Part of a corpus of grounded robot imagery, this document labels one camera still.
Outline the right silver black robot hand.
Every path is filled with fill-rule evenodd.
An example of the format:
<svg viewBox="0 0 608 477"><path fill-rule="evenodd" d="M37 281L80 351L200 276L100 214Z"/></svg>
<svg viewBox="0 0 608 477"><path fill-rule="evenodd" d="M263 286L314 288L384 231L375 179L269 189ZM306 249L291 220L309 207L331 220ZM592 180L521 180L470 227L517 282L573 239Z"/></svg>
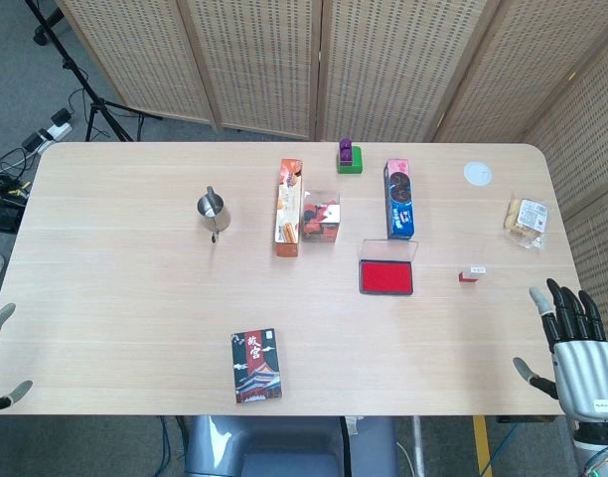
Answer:
<svg viewBox="0 0 608 477"><path fill-rule="evenodd" d="M521 358L513 364L533 388L557 400L571 419L584 423L608 422L608 339L598 306L584 290L574 293L549 278L546 299L529 289L548 349L554 379L535 373Z"/></svg>

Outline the left black grey robot hand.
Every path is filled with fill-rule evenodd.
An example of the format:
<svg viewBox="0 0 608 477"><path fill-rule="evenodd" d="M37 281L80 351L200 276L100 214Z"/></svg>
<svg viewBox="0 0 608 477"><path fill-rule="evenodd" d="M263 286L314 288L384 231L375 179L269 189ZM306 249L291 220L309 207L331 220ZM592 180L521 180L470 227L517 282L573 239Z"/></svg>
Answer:
<svg viewBox="0 0 608 477"><path fill-rule="evenodd" d="M16 305L14 303L8 303L0 309L0 332L5 322L14 314ZM13 404L20 401L32 388L33 382L26 380L20 383L15 389L9 392L7 395L0 397L0 410L8 408Z"/></svg>

